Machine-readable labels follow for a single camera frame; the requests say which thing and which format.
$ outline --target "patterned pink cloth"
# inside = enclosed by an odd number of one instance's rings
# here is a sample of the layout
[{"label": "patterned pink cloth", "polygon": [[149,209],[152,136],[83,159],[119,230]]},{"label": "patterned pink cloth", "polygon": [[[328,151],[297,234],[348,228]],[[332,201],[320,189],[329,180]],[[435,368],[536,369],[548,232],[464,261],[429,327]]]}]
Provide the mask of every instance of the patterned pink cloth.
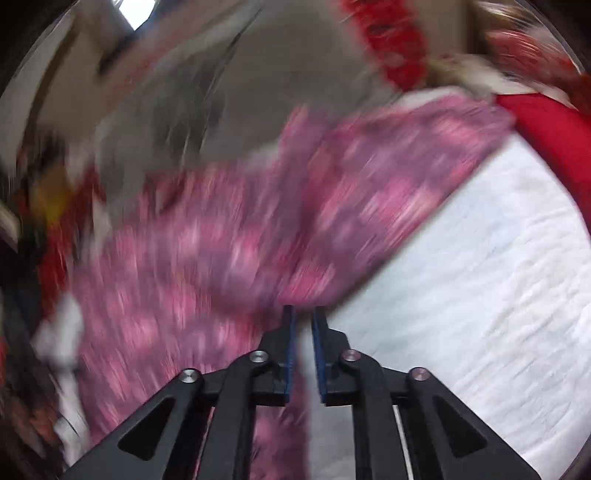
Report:
[{"label": "patterned pink cloth", "polygon": [[[164,176],[78,271],[96,443],[184,367],[224,368],[285,303],[333,304],[496,149],[504,110],[450,96],[331,121],[295,111],[271,166]],[[259,408],[251,478],[305,477],[304,393]]]}]

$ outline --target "wrinkled white sheet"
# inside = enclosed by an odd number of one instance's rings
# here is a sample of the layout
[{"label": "wrinkled white sheet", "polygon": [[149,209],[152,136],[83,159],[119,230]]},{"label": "wrinkled white sheet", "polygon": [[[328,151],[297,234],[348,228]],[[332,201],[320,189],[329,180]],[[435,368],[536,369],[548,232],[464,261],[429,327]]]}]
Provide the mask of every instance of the wrinkled white sheet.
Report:
[{"label": "wrinkled white sheet", "polygon": [[[574,201],[517,134],[329,326],[385,367],[432,370],[543,480],[591,432],[591,246]],[[310,478],[353,479],[350,409],[320,405],[309,330],[300,356]]]}]

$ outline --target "pink fabric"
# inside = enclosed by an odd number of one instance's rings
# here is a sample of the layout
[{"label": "pink fabric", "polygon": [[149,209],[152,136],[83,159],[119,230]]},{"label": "pink fabric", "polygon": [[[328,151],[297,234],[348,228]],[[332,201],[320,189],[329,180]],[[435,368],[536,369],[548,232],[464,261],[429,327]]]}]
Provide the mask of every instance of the pink fabric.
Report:
[{"label": "pink fabric", "polygon": [[[253,349],[283,304],[342,298],[511,125],[501,108],[461,96],[340,123],[300,109],[271,166],[210,165],[148,185],[137,214],[74,282],[93,441],[182,368],[224,368]],[[295,383],[288,407],[258,409],[251,478],[305,477]]]}]

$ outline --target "white cloth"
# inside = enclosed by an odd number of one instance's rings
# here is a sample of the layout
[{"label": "white cloth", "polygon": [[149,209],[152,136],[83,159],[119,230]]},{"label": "white cloth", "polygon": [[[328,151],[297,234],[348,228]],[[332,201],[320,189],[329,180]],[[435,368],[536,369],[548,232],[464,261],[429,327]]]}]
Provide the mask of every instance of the white cloth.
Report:
[{"label": "white cloth", "polygon": [[[432,370],[543,480],[591,432],[591,245],[573,200],[517,134],[329,326],[384,367]],[[309,330],[300,340],[310,478],[352,479],[350,410],[320,405]]]}]

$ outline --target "silver bolt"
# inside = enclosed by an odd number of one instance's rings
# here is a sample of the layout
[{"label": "silver bolt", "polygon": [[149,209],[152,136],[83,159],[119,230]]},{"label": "silver bolt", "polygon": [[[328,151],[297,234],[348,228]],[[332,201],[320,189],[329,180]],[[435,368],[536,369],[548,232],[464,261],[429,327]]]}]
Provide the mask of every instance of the silver bolt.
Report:
[{"label": "silver bolt", "polygon": [[194,368],[186,368],[178,376],[178,379],[184,383],[195,383],[198,378],[199,372]]},{"label": "silver bolt", "polygon": [[423,368],[423,367],[413,368],[410,371],[410,374],[418,382],[423,382],[423,381],[425,381],[427,378],[429,378],[431,376],[431,372],[429,370],[427,370],[426,368]]},{"label": "silver bolt", "polygon": [[262,364],[269,360],[269,354],[267,352],[263,352],[262,350],[255,350],[253,353],[251,353],[250,359],[251,362]]},{"label": "silver bolt", "polygon": [[361,358],[361,353],[359,353],[357,350],[344,350],[341,356],[343,357],[343,360],[348,362],[356,362]]}]

